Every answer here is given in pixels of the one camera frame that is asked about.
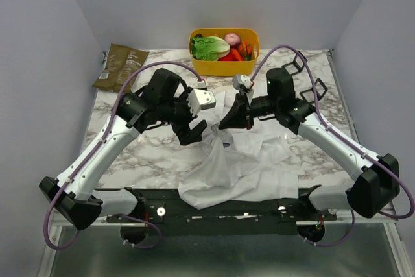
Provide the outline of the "white shirt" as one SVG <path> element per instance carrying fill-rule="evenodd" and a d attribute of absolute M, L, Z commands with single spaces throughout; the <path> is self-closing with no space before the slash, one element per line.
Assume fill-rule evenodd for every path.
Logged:
<path fill-rule="evenodd" d="M 298 174 L 281 167 L 291 156 L 285 139 L 262 128 L 247 132 L 211 130 L 228 112 L 232 95 L 227 91 L 216 93 L 216 106 L 200 113 L 208 123 L 197 144 L 201 161 L 179 179 L 180 198 L 199 210 L 229 200 L 298 198 Z"/>

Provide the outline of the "clear round brooch backing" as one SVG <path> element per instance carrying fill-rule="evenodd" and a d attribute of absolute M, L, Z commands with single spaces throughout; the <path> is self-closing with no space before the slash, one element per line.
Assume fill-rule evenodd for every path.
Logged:
<path fill-rule="evenodd" d="M 212 125 L 211 130 L 212 130 L 213 132 L 218 132 L 218 131 L 220 131 L 219 125 L 220 125 L 219 123 Z"/>

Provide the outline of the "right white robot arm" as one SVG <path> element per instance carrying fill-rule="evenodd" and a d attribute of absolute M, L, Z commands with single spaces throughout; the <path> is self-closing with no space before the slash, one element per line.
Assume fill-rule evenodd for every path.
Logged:
<path fill-rule="evenodd" d="M 246 75 L 235 75 L 232 82 L 238 92 L 219 129 L 250 130 L 255 118 L 276 119 L 283 127 L 322 149 L 353 180 L 350 186 L 313 186 L 300 195 L 298 211 L 304 219 L 314 219 L 328 209 L 354 210 L 365 218 L 372 218 L 399 194 L 396 158 L 391 154 L 380 156 L 338 133 L 336 127 L 318 116 L 312 104 L 296 96 L 292 76 L 286 69 L 266 72 L 265 96 L 253 96 L 254 83 Z"/>

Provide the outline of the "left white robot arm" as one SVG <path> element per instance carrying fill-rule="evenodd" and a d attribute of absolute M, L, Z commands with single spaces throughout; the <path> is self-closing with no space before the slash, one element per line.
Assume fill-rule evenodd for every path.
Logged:
<path fill-rule="evenodd" d="M 109 215 L 122 214 L 136 222 L 143 216 L 143 197 L 131 188 L 98 191 L 103 174 L 131 142 L 156 125 L 170 125 L 181 145 L 201 141 L 206 121 L 189 125 L 200 111 L 215 104 L 214 94 L 203 81 L 192 88 L 176 73 L 157 69 L 147 85 L 121 96 L 84 152 L 56 178 L 45 177 L 40 189 L 77 230 Z"/>

